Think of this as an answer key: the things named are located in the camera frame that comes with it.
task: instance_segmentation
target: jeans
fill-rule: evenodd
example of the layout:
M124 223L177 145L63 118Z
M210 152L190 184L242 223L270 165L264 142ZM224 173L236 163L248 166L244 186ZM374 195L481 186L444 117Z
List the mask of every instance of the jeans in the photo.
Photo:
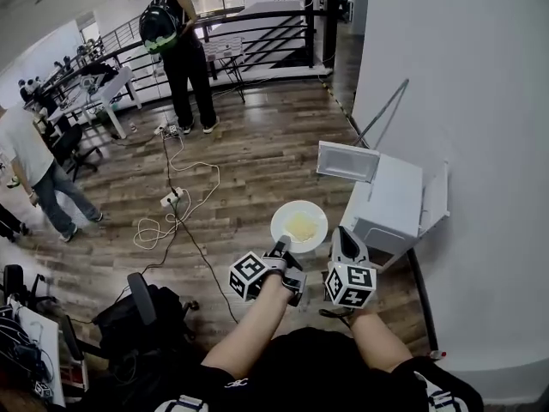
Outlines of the jeans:
M178 115L179 126L188 127L193 122L187 92L188 80L195 91L202 126L205 128L213 126L216 116L202 43L191 37L182 38L173 49L162 54L162 60L170 83L173 108Z
M70 217L61 209L59 203L57 203L55 191L61 191L75 202L76 207L90 221L97 220L101 216L97 208L70 181L69 176L56 161L53 161L44 177L40 179L40 182L33 189L36 195L38 195L38 203L42 210L44 210L48 220L65 238L68 238L75 231L75 223L72 222Z
M14 232L21 233L21 222L0 204L0 236L13 239Z

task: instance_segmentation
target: white t-shirt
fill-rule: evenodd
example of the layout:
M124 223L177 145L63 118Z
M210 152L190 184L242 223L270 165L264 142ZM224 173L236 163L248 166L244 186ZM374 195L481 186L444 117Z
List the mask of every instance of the white t-shirt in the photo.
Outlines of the white t-shirt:
M0 118L0 150L9 161L19 160L31 186L40 182L54 160L33 121L34 116L20 106Z

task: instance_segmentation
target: woman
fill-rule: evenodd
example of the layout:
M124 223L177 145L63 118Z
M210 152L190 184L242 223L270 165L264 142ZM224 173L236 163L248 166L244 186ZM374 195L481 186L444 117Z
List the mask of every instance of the woman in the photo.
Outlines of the woman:
M220 120L215 115L204 49L193 28L198 16L191 0L167 0L167 4L177 15L181 31L175 47L161 54L179 126L184 134L189 134L195 125L187 93L187 81L190 80L204 134L210 134Z
M471 386L413 358L368 311L351 320L353 339L305 328L271 341L292 297L281 276L268 276L238 326L189 370L181 397L157 412L483 410Z
M0 236L15 243L15 234L29 235L30 231L25 223L21 223L14 215L0 204Z

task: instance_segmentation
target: black backpack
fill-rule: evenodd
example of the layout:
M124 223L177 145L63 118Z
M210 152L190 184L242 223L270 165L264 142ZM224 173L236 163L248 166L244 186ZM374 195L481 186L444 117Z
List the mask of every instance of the black backpack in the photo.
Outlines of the black backpack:
M172 49L179 40L182 21L167 3L153 0L139 19L139 34L148 53Z

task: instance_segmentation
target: white plate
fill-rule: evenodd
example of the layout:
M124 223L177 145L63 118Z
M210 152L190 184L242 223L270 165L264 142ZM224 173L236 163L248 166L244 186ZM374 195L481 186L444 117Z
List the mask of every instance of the white plate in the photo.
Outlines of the white plate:
M305 242L297 241L286 229L286 224L299 212L307 214L316 224L317 233L315 236ZM328 233L328 219L324 211L314 203L298 200L296 202L286 203L279 208L271 220L271 235L274 241L278 241L282 235L288 235L292 239L292 244L288 249L291 253L305 253L319 247Z

